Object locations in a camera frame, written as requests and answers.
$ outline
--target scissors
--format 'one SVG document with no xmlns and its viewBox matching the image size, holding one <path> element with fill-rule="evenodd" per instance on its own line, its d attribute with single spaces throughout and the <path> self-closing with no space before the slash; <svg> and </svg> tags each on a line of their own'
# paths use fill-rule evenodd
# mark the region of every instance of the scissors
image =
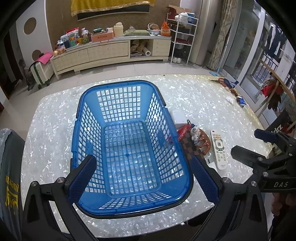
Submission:
<svg viewBox="0 0 296 241">
<path fill-rule="evenodd" d="M 231 82 L 225 78 L 219 78 L 218 80 L 210 80 L 210 81 L 214 81 L 214 82 L 219 83 L 219 84 L 223 85 L 224 87 L 228 87 L 230 89 L 234 88 L 239 83 L 238 81 Z"/>
</svg>

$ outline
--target person's hand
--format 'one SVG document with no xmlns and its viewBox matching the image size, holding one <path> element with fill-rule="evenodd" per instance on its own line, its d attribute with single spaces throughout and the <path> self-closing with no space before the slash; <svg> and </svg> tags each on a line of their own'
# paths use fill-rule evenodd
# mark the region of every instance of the person's hand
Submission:
<svg viewBox="0 0 296 241">
<path fill-rule="evenodd" d="M 283 204 L 287 204 L 288 206 L 295 206 L 296 205 L 296 193 L 273 193 L 273 200 L 271 202 L 271 212 L 278 216 L 280 209 L 283 207 Z"/>
</svg>

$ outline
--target brown wall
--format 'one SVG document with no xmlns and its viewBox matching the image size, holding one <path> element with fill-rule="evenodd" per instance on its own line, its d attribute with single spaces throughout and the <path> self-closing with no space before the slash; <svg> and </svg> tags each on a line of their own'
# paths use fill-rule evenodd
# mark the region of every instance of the brown wall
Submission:
<svg viewBox="0 0 296 241">
<path fill-rule="evenodd" d="M 113 27 L 117 22 L 122 22 L 124 30 L 131 25 L 136 29 L 147 29 L 147 25 L 151 22 L 161 27 L 168 13 L 166 6 L 169 4 L 180 6 L 180 0 L 156 0 L 155 6 L 150 7 L 149 13 L 118 13 L 77 21 L 76 16 L 71 16 L 71 0 L 46 0 L 49 38 L 54 48 L 61 35 L 76 27 L 91 31 L 95 28 Z"/>
</svg>

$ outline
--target blue plastic basket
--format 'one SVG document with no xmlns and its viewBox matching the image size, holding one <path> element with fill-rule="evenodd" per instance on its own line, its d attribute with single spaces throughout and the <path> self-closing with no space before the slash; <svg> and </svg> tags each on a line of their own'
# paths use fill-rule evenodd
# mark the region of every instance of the blue plastic basket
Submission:
<svg viewBox="0 0 296 241">
<path fill-rule="evenodd" d="M 88 154 L 97 159 L 77 203 L 82 212 L 137 216 L 187 198 L 192 173 L 155 85 L 140 80 L 94 86 L 82 94 L 76 117 L 71 169 Z"/>
</svg>

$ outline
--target tile floor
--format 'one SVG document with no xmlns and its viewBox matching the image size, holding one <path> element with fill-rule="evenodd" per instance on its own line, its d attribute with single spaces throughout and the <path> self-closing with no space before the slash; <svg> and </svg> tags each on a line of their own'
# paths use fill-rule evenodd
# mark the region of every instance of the tile floor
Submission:
<svg viewBox="0 0 296 241">
<path fill-rule="evenodd" d="M 44 85 L 41 90 L 38 90 L 38 86 L 35 85 L 31 91 L 27 91 L 26 84 L 21 83 L 16 86 L 9 101 L 3 104 L 5 109 L 0 116 L 0 128 L 13 129 L 26 140 L 35 110 L 44 96 L 101 80 L 149 74 L 209 75 L 209 70 L 163 61 L 143 61 L 100 66 L 83 70 L 78 75 L 75 75 L 73 71 L 67 72 L 60 76 L 60 80 L 53 76 L 50 86 Z"/>
</svg>

